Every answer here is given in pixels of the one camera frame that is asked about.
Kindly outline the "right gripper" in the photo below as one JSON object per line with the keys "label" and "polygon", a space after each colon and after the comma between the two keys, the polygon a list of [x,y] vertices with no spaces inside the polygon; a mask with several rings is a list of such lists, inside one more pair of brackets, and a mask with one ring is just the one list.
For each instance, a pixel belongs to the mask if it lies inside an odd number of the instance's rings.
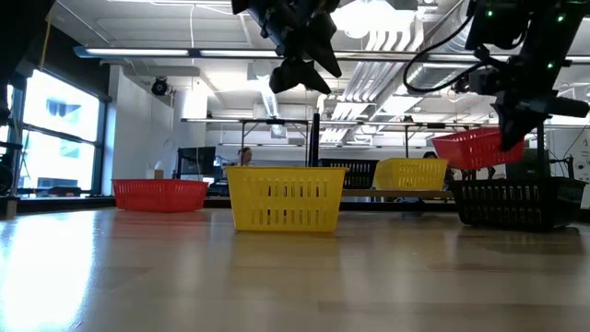
{"label": "right gripper", "polygon": [[553,94],[527,97],[508,91],[498,93],[491,107],[499,115],[501,151],[508,151],[522,142],[526,134],[551,115],[585,118],[589,113],[586,101]]}

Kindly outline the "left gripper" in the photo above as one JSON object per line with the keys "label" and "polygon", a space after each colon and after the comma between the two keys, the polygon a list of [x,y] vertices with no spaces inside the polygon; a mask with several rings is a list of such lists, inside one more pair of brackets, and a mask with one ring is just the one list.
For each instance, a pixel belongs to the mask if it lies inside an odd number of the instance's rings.
{"label": "left gripper", "polygon": [[[339,0],[231,0],[234,15],[247,13],[260,27],[263,39],[276,45],[285,58],[314,58],[333,77],[342,72],[332,37],[337,31],[331,14]],[[331,89],[314,69],[314,61],[286,59],[273,69],[269,87],[278,94],[302,84],[308,90],[330,94]]]}

